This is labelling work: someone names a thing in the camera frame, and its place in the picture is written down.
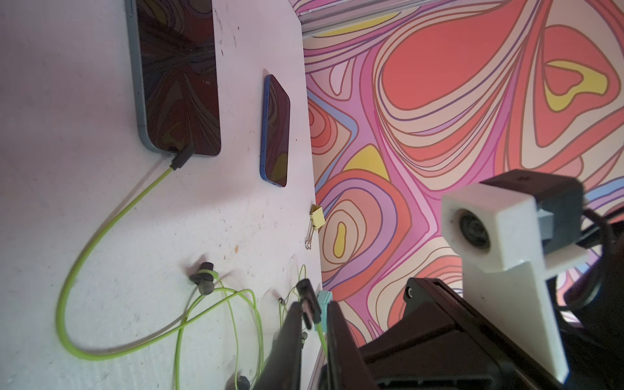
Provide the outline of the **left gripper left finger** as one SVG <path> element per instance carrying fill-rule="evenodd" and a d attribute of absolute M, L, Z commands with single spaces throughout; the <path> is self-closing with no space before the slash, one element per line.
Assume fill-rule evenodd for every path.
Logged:
<path fill-rule="evenodd" d="M 266 367 L 253 389 L 299 390 L 302 364 L 302 304 L 291 305 Z"/>

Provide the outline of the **blue phone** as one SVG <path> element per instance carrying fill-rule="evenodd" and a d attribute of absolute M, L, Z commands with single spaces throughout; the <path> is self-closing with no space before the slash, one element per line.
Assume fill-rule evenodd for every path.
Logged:
<path fill-rule="evenodd" d="M 284 188 L 288 180 L 291 102 L 275 78 L 267 75 L 263 89 L 260 175 L 268 183 Z"/>

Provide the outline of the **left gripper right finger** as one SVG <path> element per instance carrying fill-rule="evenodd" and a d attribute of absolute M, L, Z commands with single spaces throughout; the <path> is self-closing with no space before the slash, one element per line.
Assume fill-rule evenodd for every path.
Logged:
<path fill-rule="evenodd" d="M 377 389 L 337 302 L 328 304 L 328 389 Z"/>

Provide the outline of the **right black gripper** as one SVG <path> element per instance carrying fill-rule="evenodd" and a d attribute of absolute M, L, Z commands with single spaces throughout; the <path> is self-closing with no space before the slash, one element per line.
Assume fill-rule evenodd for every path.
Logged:
<path fill-rule="evenodd" d="M 623 361 L 587 336 L 562 333 L 558 380 L 440 279 L 411 278 L 400 321 L 361 347 L 382 389 L 621 389 Z"/>

